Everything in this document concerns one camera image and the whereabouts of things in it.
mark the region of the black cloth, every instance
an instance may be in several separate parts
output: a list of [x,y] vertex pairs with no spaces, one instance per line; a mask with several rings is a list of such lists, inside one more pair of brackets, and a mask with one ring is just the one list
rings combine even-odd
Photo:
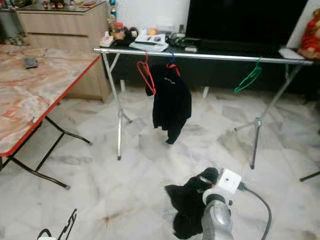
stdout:
[[218,170],[209,167],[197,176],[189,179],[184,186],[168,185],[165,188],[172,206],[178,210],[173,221],[174,235],[179,239],[188,239],[201,234],[201,218],[206,208],[202,201],[203,192],[211,186],[199,179],[202,176],[214,184],[219,176]]
[[[176,68],[153,65],[150,72],[156,90],[152,113],[153,125],[154,128],[162,127],[162,130],[168,131],[166,142],[174,144],[187,119],[191,117],[191,93]],[[148,96],[153,95],[148,86],[145,91]]]

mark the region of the marble floor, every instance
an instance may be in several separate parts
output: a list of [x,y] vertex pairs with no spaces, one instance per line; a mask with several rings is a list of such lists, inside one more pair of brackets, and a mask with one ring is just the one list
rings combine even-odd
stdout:
[[[255,170],[249,167],[254,127],[234,132],[259,115],[270,93],[211,89],[192,92],[192,117],[174,145],[152,125],[153,99],[142,88],[119,95],[133,123],[124,122],[122,161],[116,158],[117,108],[95,100],[64,99],[49,116],[93,142],[65,136],[40,172],[71,186],[65,190],[10,162],[0,173],[0,240],[36,240],[42,229],[58,237],[73,210],[69,240],[175,240],[172,207],[164,186],[183,185],[208,167],[228,168],[272,210],[268,240],[320,238],[320,178],[299,178],[320,168],[320,116],[314,103],[284,96],[261,128]],[[18,153],[35,167],[59,136],[44,122]],[[237,191],[231,208],[235,240],[259,240],[265,206]],[[200,240],[201,235],[192,237]]]

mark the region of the black screen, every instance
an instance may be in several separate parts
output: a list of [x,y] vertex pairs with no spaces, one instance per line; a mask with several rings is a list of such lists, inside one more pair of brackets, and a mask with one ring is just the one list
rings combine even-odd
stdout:
[[285,45],[307,0],[191,0],[188,38]]

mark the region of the clothes drying rack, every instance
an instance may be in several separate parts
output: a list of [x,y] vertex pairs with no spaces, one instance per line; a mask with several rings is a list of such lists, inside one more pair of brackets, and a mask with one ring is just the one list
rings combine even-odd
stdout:
[[[123,118],[125,118],[129,123],[132,123],[132,120],[124,113],[124,110],[121,107],[118,94],[115,88],[114,78],[112,76],[112,71],[115,68],[119,56],[123,55],[145,55],[145,51],[141,50],[129,50],[129,49],[115,49],[115,48],[94,48],[94,52],[101,53],[103,62],[105,65],[105,69],[107,72],[108,80],[110,82],[111,90],[117,105],[118,110],[118,136],[117,136],[117,159],[121,160],[121,144],[122,144],[122,127],[123,127]],[[112,64],[109,64],[107,54],[116,54]],[[188,58],[188,59],[203,59],[203,60],[216,60],[216,61],[237,61],[237,62],[256,62],[259,60],[260,63],[271,63],[271,64],[284,64],[285,65],[285,82],[279,91],[276,93],[271,103],[267,106],[264,112],[255,118],[255,120],[240,126],[236,127],[234,130],[239,131],[243,128],[254,125],[255,126],[255,135],[253,141],[253,155],[252,161],[250,164],[251,169],[255,168],[257,148],[258,148],[258,140],[259,140],[259,132],[260,128],[263,125],[263,120],[265,116],[268,114],[271,107],[273,107],[279,98],[282,96],[284,91],[290,85],[290,83],[294,80],[297,73],[303,66],[311,66],[314,62],[310,60],[304,59],[287,59],[287,58],[259,58],[255,56],[234,56],[234,55],[216,55],[216,54],[200,54],[200,53],[173,53],[176,58]],[[172,57],[172,52],[148,52],[149,56],[156,57]]]

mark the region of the marble table top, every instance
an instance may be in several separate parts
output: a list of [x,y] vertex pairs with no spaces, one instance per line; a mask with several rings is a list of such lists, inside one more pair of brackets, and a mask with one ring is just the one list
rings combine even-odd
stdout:
[[[37,68],[26,69],[24,57]],[[0,45],[0,156],[12,154],[99,59],[97,54]]]

